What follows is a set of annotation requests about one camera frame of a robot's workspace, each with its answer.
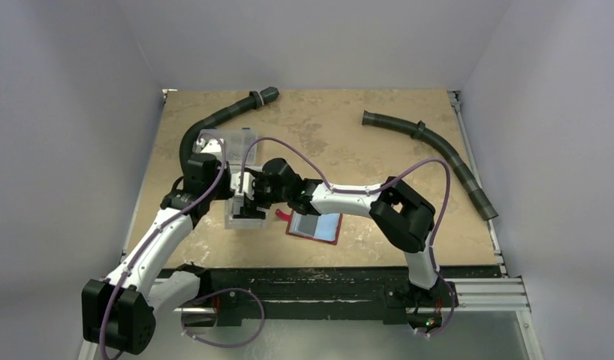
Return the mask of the white plastic card box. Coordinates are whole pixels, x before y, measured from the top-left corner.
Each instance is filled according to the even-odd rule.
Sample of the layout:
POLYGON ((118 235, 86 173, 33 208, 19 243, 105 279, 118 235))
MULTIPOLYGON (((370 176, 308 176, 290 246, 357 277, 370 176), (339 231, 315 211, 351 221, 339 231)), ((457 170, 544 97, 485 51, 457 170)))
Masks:
POLYGON ((254 176, 252 198, 228 199, 224 207, 224 226, 228 230, 261 230, 266 227, 269 206, 262 205, 254 198, 254 176))

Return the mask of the red leather card holder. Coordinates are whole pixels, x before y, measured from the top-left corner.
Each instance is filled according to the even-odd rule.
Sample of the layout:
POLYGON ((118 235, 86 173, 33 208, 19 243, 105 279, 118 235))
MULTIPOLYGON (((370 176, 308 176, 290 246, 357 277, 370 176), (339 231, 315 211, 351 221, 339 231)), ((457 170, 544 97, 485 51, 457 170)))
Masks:
POLYGON ((342 214, 300 215, 295 211, 286 213, 276 209, 275 216, 287 223, 285 233, 289 236, 329 245, 338 243, 342 214))

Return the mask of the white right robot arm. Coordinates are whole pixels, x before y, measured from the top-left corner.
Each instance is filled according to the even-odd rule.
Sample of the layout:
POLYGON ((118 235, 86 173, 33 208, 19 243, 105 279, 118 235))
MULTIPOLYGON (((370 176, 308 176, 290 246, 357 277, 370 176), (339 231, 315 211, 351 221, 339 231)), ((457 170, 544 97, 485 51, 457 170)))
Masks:
POLYGON ((428 305, 440 293, 440 268, 434 243, 450 197, 450 174, 445 174, 442 205, 435 208, 415 191, 404 177, 425 165, 416 163, 383 183, 342 185, 325 176, 303 178, 280 157, 269 160, 262 170, 242 168, 243 178, 235 189, 243 197, 241 215, 262 217, 271 205, 285 203, 301 215, 341 214, 368 218, 375 222, 389 243, 405 255, 412 299, 428 305))

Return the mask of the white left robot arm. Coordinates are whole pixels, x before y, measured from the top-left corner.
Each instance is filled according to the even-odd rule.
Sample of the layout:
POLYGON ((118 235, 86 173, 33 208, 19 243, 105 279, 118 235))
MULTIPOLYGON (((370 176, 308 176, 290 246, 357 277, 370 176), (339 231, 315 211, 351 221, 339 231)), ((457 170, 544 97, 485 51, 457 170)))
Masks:
POLYGON ((177 271, 161 285, 155 280, 211 202, 232 194, 224 151, 192 154, 135 249, 111 273, 86 283, 81 292, 83 338, 97 344, 102 359, 141 354, 161 311, 186 301, 195 307, 210 302, 211 284, 195 274, 177 271))

